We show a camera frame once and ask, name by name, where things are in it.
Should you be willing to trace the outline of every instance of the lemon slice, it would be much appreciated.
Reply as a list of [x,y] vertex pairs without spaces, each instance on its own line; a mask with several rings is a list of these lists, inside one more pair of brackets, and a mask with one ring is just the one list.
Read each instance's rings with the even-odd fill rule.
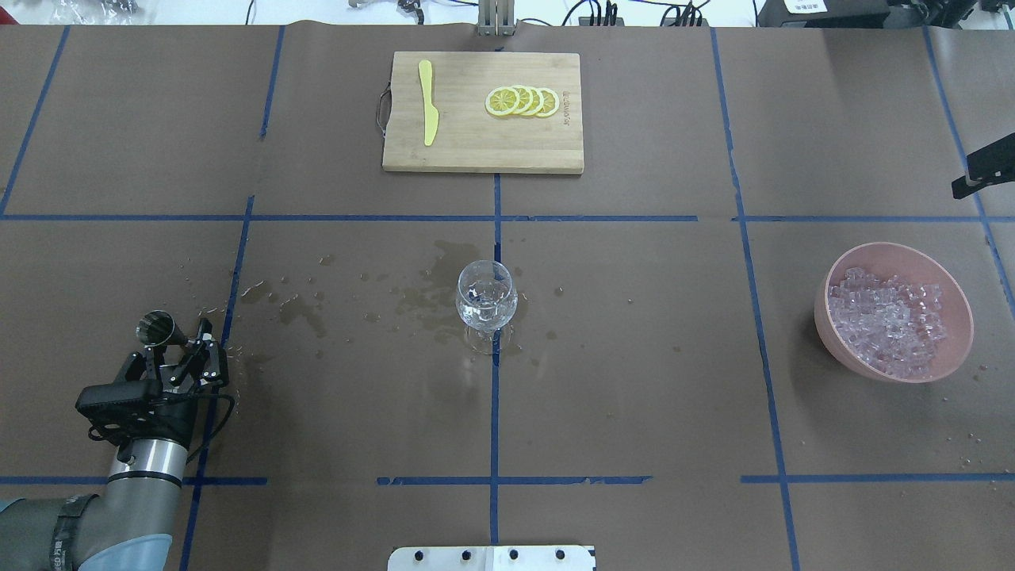
[[539,87],[539,95],[543,99],[543,104],[536,113],[536,117],[549,117],[557,112],[560,106],[560,97],[557,92],[547,87]]
[[542,91],[540,91],[540,87],[529,87],[529,91],[532,92],[532,103],[530,103],[525,111],[515,112],[525,117],[532,117],[533,115],[539,113],[539,111],[543,109],[543,101],[545,98]]
[[518,91],[518,95],[521,98],[518,109],[513,111],[512,115],[522,115],[526,111],[529,111],[533,101],[536,100],[536,90],[528,85],[512,85],[512,88]]
[[497,87],[486,95],[486,112],[494,117],[503,117],[514,113],[520,102],[522,102],[522,96],[518,89]]

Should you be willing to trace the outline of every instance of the cutting board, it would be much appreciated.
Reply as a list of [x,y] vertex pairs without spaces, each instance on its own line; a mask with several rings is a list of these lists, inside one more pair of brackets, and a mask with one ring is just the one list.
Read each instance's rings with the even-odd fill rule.
[[[423,145],[419,61],[433,64],[436,137]],[[493,117],[486,95],[495,87],[549,87],[560,95],[555,115]],[[395,52],[385,170],[424,172],[580,173],[585,169],[582,72],[578,54]]]

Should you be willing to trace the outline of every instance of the clear glass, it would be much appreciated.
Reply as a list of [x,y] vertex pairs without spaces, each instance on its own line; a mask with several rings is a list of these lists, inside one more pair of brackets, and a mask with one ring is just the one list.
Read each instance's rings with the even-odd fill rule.
[[518,309],[518,290],[507,268],[493,260],[477,260],[458,276],[455,305],[465,331],[466,345],[483,355],[493,355],[497,332],[502,347],[511,329],[504,328]]

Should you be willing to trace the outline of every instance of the pink bowl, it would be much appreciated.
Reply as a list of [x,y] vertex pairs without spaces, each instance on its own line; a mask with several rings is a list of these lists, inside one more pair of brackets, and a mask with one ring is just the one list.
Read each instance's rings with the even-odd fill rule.
[[[897,274],[910,283],[941,285],[940,315],[947,330],[948,339],[937,345],[937,354],[931,361],[930,377],[901,379],[882,373],[864,363],[835,331],[831,312],[828,310],[828,287],[844,279],[845,270],[851,267],[862,267],[884,279]],[[835,260],[818,287],[818,294],[814,300],[814,325],[817,326],[821,342],[839,363],[851,371],[882,381],[904,383],[937,381],[954,373],[969,356],[969,350],[972,348],[972,311],[955,278],[927,254],[890,241],[863,243]]]

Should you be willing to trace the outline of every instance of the white mounting bracket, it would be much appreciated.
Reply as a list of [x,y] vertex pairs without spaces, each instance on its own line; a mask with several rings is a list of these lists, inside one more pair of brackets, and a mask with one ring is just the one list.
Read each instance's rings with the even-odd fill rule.
[[478,0],[480,35],[515,35],[515,0]]
[[589,546],[399,548],[388,571],[595,571]]

